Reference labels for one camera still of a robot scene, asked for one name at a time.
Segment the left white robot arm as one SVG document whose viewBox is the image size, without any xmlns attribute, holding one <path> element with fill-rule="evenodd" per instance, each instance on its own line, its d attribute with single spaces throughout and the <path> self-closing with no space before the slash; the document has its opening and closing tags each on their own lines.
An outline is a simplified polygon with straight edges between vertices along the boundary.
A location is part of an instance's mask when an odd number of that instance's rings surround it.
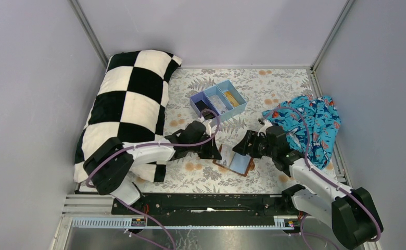
<svg viewBox="0 0 406 250">
<path fill-rule="evenodd" d="M 220 160 L 222 156 L 214 137 L 209 123 L 200 121 L 193 121 L 185 129 L 157 141 L 127 143 L 111 137 L 84 163 L 87 183 L 100 195 L 111 195 L 132 205 L 142 194 L 127 178 L 130 170 L 143 164 L 181 159 L 188 153 L 196 153 L 201 159 Z"/>
</svg>

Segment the silver grey credit card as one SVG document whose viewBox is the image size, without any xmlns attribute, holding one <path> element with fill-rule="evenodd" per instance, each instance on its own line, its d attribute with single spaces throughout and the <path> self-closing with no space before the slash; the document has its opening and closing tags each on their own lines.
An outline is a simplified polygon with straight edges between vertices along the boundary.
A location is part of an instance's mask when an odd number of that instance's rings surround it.
<svg viewBox="0 0 406 250">
<path fill-rule="evenodd" d="M 217 95 L 213 95 L 213 96 L 209 97 L 209 99 L 213 103 L 214 107 L 219 111 L 219 113 L 223 114 L 228 111 L 226 105 L 222 102 L 222 100 Z"/>
</svg>

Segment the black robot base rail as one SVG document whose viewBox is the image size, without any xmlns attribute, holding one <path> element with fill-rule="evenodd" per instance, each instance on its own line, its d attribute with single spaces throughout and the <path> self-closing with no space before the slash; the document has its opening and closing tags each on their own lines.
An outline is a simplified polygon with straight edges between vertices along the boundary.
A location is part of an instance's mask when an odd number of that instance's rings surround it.
<svg viewBox="0 0 406 250">
<path fill-rule="evenodd" d="M 288 227 L 306 214 L 281 194 L 146 193 L 131 208 L 115 199 L 112 215 L 144 212 L 171 227 Z"/>
</svg>

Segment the blue compartment organizer box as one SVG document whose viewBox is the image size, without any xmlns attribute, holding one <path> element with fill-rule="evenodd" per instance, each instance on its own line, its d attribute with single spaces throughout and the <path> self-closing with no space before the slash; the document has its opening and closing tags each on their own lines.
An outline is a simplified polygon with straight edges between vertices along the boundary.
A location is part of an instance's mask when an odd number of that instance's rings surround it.
<svg viewBox="0 0 406 250">
<path fill-rule="evenodd" d="M 205 90 L 197 92 L 189 98 L 192 109 L 197 116 L 209 120 L 211 126 L 217 125 L 217 115 L 220 122 L 224 122 L 245 111 L 247 101 L 230 80 L 223 81 Z"/>
</svg>

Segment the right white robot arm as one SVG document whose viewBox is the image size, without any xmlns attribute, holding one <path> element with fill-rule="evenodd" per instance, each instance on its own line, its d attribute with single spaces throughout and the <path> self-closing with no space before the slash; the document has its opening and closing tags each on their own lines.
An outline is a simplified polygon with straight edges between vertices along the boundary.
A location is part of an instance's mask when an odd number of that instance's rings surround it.
<svg viewBox="0 0 406 250">
<path fill-rule="evenodd" d="M 298 181 L 282 191 L 286 210 L 304 212 L 326 224 L 347 249 L 381 235 L 384 228 L 370 193 L 324 174 L 301 152 L 290 148 L 282 128 L 248 130 L 233 151 L 256 159 L 268 157 L 279 171 Z"/>
</svg>

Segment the brown leather card holder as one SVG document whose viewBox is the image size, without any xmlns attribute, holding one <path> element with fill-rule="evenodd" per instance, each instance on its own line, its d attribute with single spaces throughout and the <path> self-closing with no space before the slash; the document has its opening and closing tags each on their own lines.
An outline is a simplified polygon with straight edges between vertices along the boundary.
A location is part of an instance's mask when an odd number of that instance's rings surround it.
<svg viewBox="0 0 406 250">
<path fill-rule="evenodd" d="M 213 163 L 221 168 L 234 172 L 243 177 L 246 177 L 249 171 L 253 171 L 255 169 L 255 163 L 250 156 L 242 156 L 238 153 L 235 153 L 234 159 L 229 167 L 220 165 L 219 160 L 213 160 Z"/>
</svg>

